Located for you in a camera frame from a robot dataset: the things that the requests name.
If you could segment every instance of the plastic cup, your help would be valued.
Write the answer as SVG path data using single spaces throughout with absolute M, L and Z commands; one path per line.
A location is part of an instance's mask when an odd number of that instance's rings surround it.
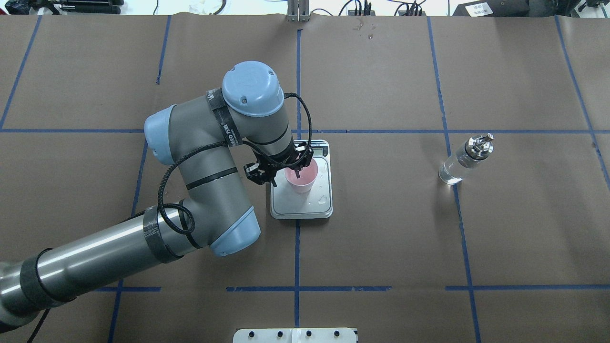
M 300 178 L 296 178 L 295 171 L 290 168 L 284 169 L 284 175 L 295 192 L 306 193 L 310 191 L 318 177 L 318 164 L 312 158 L 309 166 L 299 171 Z

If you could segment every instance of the blue tape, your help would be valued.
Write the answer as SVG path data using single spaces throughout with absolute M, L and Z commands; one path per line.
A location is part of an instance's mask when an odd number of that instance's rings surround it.
M 295 328 L 300 327 L 301 221 L 295 221 Z
M 142 149 L 142 158 L 140 159 L 140 169 L 138 171 L 138 181 L 135 183 L 134 202 L 131 205 L 131 215 L 135 214 L 135 209 L 138 206 L 138 200 L 140 198 L 140 186 L 142 185 L 142 173 L 144 172 L 147 152 L 148 142 L 144 140 L 144 149 Z
M 450 134 L 588 134 L 587 130 L 447 130 Z
M 23 73 L 23 68 L 26 66 L 27 57 L 30 54 L 30 50 L 32 49 L 32 45 L 34 44 L 34 39 L 36 38 L 36 34 L 38 33 L 38 28 L 40 27 L 40 20 L 42 16 L 38 16 L 36 19 L 36 25 L 34 26 L 34 31 L 32 32 L 32 36 L 30 37 L 30 42 L 27 44 L 26 53 L 23 55 L 23 59 L 21 60 L 21 65 L 19 66 L 19 71 L 17 71 L 17 76 L 15 77 L 15 82 L 13 83 L 13 88 L 10 90 L 9 99 L 6 101 L 6 106 L 4 107 L 4 112 L 2 113 L 2 118 L 0 118 L 0 129 L 4 126 L 4 121 L 6 120 L 6 116 L 9 114 L 10 103 L 13 101 L 13 96 L 15 96 L 15 91 L 17 91 L 17 85 L 19 84 L 19 79 L 21 79 L 21 73 Z
M 112 320 L 110 321 L 110 330 L 108 332 L 108 343 L 112 343 L 114 340 L 114 332 L 117 327 L 118 308 L 121 306 L 121 288 L 123 288 L 123 279 L 120 279 L 118 282 L 115 306 L 112 310 Z
M 464 257 L 464 267 L 466 269 L 466 282 L 468 282 L 468 297 L 470 299 L 470 311 L 472 312 L 472 322 L 475 327 L 475 340 L 481 343 L 481 332 L 479 330 L 479 318 L 476 312 L 475 292 L 472 286 L 472 274 L 470 273 L 470 259 L 468 258 L 468 246 L 466 244 L 466 233 L 464 232 L 464 221 L 462 219 L 462 206 L 459 201 L 458 186 L 453 185 L 453 196 L 457 206 L 457 216 L 459 218 L 459 231 L 462 236 L 462 255 Z
M 386 292 L 391 286 L 299 286 L 299 292 Z M 234 292 L 294 292 L 293 286 L 253 286 L 227 287 L 226 291 Z
M 227 287 L 227 292 L 294 292 L 293 286 Z
M 391 286 L 301 286 L 301 292 L 387 292 Z
M 163 47 L 161 47 L 161 58 L 159 59 L 159 74 L 157 74 L 156 84 L 161 83 L 161 71 L 163 70 L 163 60 L 165 59 L 165 47 L 167 46 L 167 37 L 170 35 L 170 23 L 171 15 L 168 15 L 167 23 L 165 23 L 165 36 L 163 37 Z
M 432 21 L 430 17 L 426 17 L 428 20 L 428 35 L 430 36 L 430 50 L 432 52 L 432 65 L 434 66 L 434 78 L 436 79 L 436 90 L 439 97 L 440 113 L 443 119 L 443 133 L 445 134 L 445 144 L 447 145 L 447 156 L 451 156 L 451 145 L 449 143 L 449 129 L 447 127 L 447 117 L 445 116 L 445 102 L 443 101 L 443 94 L 440 91 L 440 76 L 439 76 L 439 64 L 436 59 L 436 50 L 434 47 L 434 35 L 432 34 Z
M 600 161 L 601 172 L 604 174 L 604 179 L 606 180 L 606 187 L 608 187 L 608 190 L 610 190 L 610 177 L 608 176 L 608 170 L 606 169 L 606 164 L 604 163 L 604 157 L 601 155 L 600 146 L 597 144 L 597 138 L 595 137 L 595 133 L 593 131 L 593 125 L 591 124 L 589 113 L 587 112 L 587 107 L 584 105 L 583 95 L 580 92 L 580 87 L 578 87 L 576 76 L 574 75 L 574 71 L 572 70 L 572 63 L 570 62 L 570 56 L 568 56 L 568 51 L 565 48 L 564 35 L 561 32 L 561 25 L 559 24 L 558 16 L 555 16 L 555 25 L 557 26 L 557 33 L 559 34 L 561 49 L 564 52 L 565 62 L 568 65 L 570 77 L 572 78 L 572 83 L 574 83 L 574 89 L 576 90 L 576 95 L 578 97 L 578 101 L 580 102 L 580 107 L 583 110 L 584 119 L 587 122 L 587 127 L 589 128 L 591 139 L 593 140 L 593 144 L 595 145 L 595 153 L 597 154 L 597 159 Z
M 446 291 L 468 291 L 468 286 L 447 286 Z M 610 289 L 610 284 L 510 284 L 493 286 L 472 286 L 474 291 L 556 291 Z

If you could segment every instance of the black velcro strap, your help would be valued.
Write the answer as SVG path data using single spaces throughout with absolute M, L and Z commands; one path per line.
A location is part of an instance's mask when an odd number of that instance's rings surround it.
M 182 257 L 174 254 L 170 246 L 165 244 L 163 237 L 161 237 L 161 230 L 157 221 L 157 206 L 147 208 L 142 221 L 146 244 L 148 244 L 148 248 L 155 258 L 161 263 L 170 263 Z
M 208 182 L 212 182 L 216 179 L 220 179 L 224 176 L 231 175 L 233 173 L 237 173 L 237 167 L 229 168 L 223 171 L 219 171 L 218 173 L 212 174 L 210 176 L 206 176 L 205 178 L 201 178 L 197 181 L 193 181 L 190 184 L 187 184 L 187 190 L 192 190 L 195 187 L 199 187 L 202 184 L 207 184 Z
M 42 285 L 40 275 L 38 275 L 38 260 L 42 254 L 49 250 L 51 249 L 44 249 L 38 255 L 31 256 L 23 261 L 19 273 L 19 283 L 23 294 L 38 309 L 58 307 L 73 300 L 56 300 L 49 295 Z
M 282 134 L 281 134 L 281 135 L 279 135 L 279 137 L 278 137 L 278 138 L 276 138 L 276 139 L 274 139 L 274 140 L 270 140 L 269 142 L 260 143 L 260 142 L 256 142 L 256 141 L 254 141 L 254 140 L 251 140 L 250 138 L 248 138 L 248 140 L 249 140 L 251 143 L 254 143 L 254 144 L 256 144 L 256 145 L 269 145 L 269 144 L 274 144 L 274 143 L 275 143 L 275 142 L 277 142 L 278 140 L 282 139 L 282 138 L 283 138 L 283 136 L 286 134 L 286 132 L 288 132 L 288 127 L 289 127 L 289 126 L 288 126 L 288 125 L 286 125 L 286 129 L 284 130 L 284 132 L 282 132 Z
M 184 199 L 180 200 L 178 205 L 183 206 L 182 205 L 183 203 L 184 203 Z M 180 225 L 182 225 L 182 229 L 187 229 L 188 224 L 187 224 L 186 218 L 184 218 L 184 212 L 178 211 L 178 216 L 180 217 Z M 193 238 L 192 233 L 187 233 L 185 236 L 187 236 L 188 242 L 191 243 L 193 248 L 201 249 L 201 246 L 199 244 L 197 244 L 197 241 Z
M 207 91 L 207 102 L 214 112 L 216 121 L 220 125 L 220 131 L 223 132 L 224 140 L 229 146 L 237 146 L 243 144 L 242 136 L 237 130 L 237 126 L 233 121 L 233 117 L 229 112 L 227 103 L 223 98 L 222 88 L 215 88 Z

